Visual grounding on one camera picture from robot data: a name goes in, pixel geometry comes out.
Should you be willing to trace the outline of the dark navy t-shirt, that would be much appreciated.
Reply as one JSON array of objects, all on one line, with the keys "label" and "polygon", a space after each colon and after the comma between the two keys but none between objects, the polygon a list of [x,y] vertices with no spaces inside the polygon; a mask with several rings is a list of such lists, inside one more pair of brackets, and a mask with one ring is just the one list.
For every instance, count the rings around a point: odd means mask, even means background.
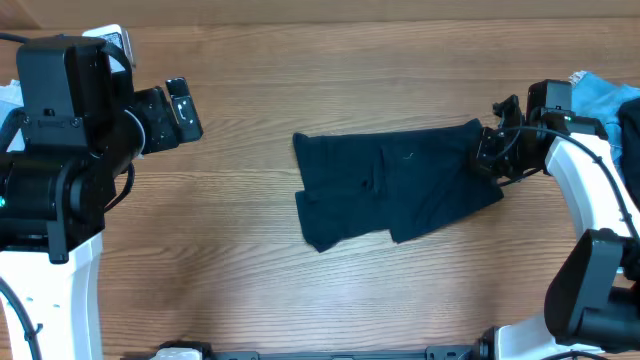
[{"label": "dark navy t-shirt", "polygon": [[402,243],[500,201],[495,181],[469,164],[482,130],[471,120],[407,132],[294,134],[304,185],[295,200],[305,241],[324,252],[342,240],[387,230]]}]

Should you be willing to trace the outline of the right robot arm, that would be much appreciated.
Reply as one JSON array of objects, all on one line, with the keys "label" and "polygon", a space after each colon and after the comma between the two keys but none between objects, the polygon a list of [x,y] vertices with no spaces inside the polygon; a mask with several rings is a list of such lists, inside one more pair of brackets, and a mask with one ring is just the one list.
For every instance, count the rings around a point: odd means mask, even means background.
[{"label": "right robot arm", "polygon": [[572,85],[544,80],[493,106],[471,153],[475,171],[510,184],[538,171],[561,189],[577,243],[543,312],[486,331],[470,359],[600,359],[639,348],[639,211],[615,170],[602,123],[572,109]]}]

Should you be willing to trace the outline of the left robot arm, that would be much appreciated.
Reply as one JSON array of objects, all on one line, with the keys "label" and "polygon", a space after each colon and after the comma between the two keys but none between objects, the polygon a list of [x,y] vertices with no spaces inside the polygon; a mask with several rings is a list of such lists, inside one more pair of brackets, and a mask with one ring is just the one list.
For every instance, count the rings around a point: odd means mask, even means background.
[{"label": "left robot arm", "polygon": [[202,137],[183,78],[138,90],[123,45],[18,38],[22,103],[1,130],[1,305],[16,359],[100,359],[106,214],[134,160]]}]

